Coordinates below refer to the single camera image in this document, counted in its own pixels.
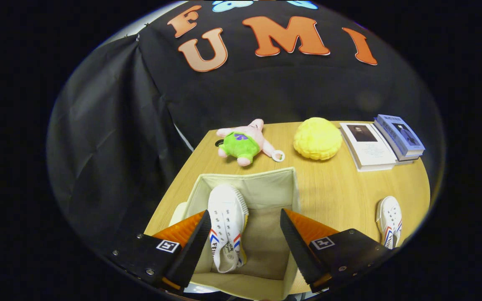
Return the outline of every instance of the yellow ball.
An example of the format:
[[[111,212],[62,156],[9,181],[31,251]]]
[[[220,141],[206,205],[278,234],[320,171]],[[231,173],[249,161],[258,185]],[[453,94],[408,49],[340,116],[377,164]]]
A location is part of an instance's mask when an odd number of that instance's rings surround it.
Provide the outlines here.
[[[327,160],[338,152],[342,142],[342,134],[332,122],[313,117],[298,126],[293,147],[305,158]]]

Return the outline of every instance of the canvas shoe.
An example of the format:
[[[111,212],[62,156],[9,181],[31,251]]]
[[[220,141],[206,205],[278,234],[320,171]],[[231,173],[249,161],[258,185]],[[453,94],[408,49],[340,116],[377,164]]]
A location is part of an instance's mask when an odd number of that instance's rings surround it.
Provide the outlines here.
[[[241,234],[246,227],[248,207],[242,194],[231,185],[220,184],[209,195],[208,211],[212,223],[209,240],[218,272],[227,273],[243,266],[247,259]]]
[[[396,198],[387,196],[378,203],[376,221],[382,244],[389,249],[396,247],[403,231],[403,214]]]

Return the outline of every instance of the fabric storage box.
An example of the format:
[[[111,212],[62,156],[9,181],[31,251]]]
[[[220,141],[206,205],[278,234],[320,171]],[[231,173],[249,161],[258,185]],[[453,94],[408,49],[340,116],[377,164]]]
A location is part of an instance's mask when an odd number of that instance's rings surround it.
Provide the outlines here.
[[[218,273],[209,240],[196,265],[192,284],[252,299],[283,300],[296,276],[297,265],[280,228],[282,208],[300,213],[298,183],[293,167],[252,175],[202,174],[189,200],[178,206],[170,225],[207,209],[209,194],[228,183],[244,196],[249,215],[242,234],[247,262],[229,273]]]

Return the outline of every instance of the book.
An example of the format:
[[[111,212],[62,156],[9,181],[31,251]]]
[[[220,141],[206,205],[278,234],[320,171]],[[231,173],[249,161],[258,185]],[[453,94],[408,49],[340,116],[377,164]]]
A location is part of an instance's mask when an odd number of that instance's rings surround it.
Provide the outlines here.
[[[393,138],[403,156],[423,154],[425,147],[402,118],[378,114],[377,122]]]
[[[386,139],[386,141],[389,143],[390,145],[390,148],[393,150],[393,152],[395,153],[395,156],[397,157],[397,160],[398,162],[396,164],[398,165],[401,165],[401,164],[408,164],[408,163],[412,163],[413,160],[417,160],[419,159],[419,157],[421,155],[415,155],[415,156],[404,156],[399,147],[397,146],[395,140],[393,139],[393,137],[387,132],[385,131],[384,127],[382,127],[380,125],[380,123],[378,122],[377,118],[375,117],[375,123],[373,123],[373,125],[375,125],[375,127],[377,128],[377,130],[382,133],[382,136],[384,136],[384,138]]]
[[[372,124],[341,122],[339,125],[357,171],[388,170],[395,166],[395,154]]]

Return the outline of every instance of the plush toy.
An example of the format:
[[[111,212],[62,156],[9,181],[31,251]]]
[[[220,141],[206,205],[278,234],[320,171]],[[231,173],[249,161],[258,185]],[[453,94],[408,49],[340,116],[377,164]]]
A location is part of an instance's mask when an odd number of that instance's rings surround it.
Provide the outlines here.
[[[273,145],[263,137],[263,120],[256,119],[247,126],[238,128],[221,128],[217,136],[224,137],[224,143],[219,145],[218,155],[222,158],[234,156],[240,166],[252,164],[254,156],[261,150],[277,162],[285,158],[282,151],[275,150]]]

